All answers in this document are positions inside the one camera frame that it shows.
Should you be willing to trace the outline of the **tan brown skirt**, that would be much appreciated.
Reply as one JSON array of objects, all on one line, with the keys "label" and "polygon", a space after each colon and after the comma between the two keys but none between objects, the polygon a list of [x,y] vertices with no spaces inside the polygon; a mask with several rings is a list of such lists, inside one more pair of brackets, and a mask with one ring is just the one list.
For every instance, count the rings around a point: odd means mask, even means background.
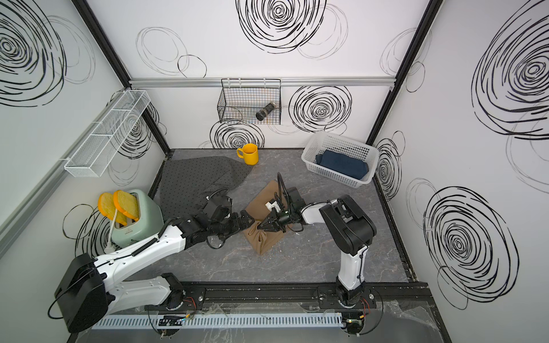
[{"label": "tan brown skirt", "polygon": [[257,227],[269,214],[266,204],[271,202],[278,192],[278,182],[272,180],[246,207],[247,213],[255,219],[254,224],[243,231],[244,238],[257,254],[263,255],[273,248],[284,236],[283,231],[266,232]]}]

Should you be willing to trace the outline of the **blue denim skirt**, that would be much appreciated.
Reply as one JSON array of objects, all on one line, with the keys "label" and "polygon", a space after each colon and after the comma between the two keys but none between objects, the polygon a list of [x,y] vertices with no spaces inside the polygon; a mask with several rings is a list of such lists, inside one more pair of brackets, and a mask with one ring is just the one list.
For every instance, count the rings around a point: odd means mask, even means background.
[{"label": "blue denim skirt", "polygon": [[364,161],[330,150],[317,154],[315,162],[321,167],[331,169],[356,180],[361,180],[370,171],[370,168]]}]

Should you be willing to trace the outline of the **white perforated plastic basket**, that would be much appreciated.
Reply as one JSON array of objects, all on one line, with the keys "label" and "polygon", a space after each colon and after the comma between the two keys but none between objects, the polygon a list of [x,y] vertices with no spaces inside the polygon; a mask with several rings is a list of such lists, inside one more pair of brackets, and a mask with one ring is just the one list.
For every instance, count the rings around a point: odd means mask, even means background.
[{"label": "white perforated plastic basket", "polygon": [[[363,161],[368,166],[368,173],[358,180],[341,174],[333,169],[320,166],[316,162],[316,157],[319,154],[324,154],[327,150]],[[371,183],[373,180],[380,159],[380,153],[376,148],[370,145],[322,131],[311,136],[303,150],[301,159],[310,172],[327,177],[352,188],[359,188],[365,184]]]}]

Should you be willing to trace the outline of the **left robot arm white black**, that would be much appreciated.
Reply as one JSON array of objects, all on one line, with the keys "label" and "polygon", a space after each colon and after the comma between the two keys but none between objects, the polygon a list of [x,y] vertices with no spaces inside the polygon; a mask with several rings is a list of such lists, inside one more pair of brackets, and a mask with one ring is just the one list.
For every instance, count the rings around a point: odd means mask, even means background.
[{"label": "left robot arm white black", "polygon": [[207,197],[198,214],[170,218],[158,233],[137,243],[98,257],[81,254],[71,261],[54,293],[59,318],[69,333],[77,334],[108,314],[133,307],[161,306],[178,311],[190,297],[174,274],[133,282],[128,277],[210,237],[225,242],[254,222],[247,211],[234,212],[232,199],[221,189]]}]

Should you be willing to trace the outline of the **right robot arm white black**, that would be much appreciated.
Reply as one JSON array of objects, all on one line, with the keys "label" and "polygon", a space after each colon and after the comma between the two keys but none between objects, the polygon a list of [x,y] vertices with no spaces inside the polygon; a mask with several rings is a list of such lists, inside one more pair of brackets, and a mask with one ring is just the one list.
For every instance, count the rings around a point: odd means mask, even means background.
[{"label": "right robot arm white black", "polygon": [[290,224],[327,226],[341,252],[340,271],[335,283],[339,303],[354,307],[365,291],[364,265],[367,251],[377,234],[370,217],[348,194],[335,200],[306,203],[296,188],[274,198],[267,217],[258,224],[266,232],[285,232]]}]

